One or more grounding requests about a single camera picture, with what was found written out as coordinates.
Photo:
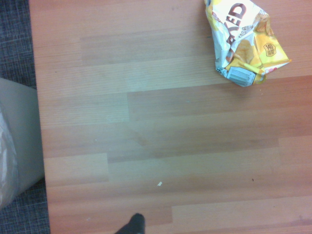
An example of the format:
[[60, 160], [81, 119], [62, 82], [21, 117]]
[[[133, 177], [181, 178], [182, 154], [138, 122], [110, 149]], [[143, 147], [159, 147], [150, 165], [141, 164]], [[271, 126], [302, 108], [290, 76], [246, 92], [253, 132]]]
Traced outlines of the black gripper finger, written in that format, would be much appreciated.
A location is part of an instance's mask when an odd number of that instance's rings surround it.
[[142, 214], [134, 214], [130, 221], [120, 228], [115, 234], [145, 234], [145, 217]]

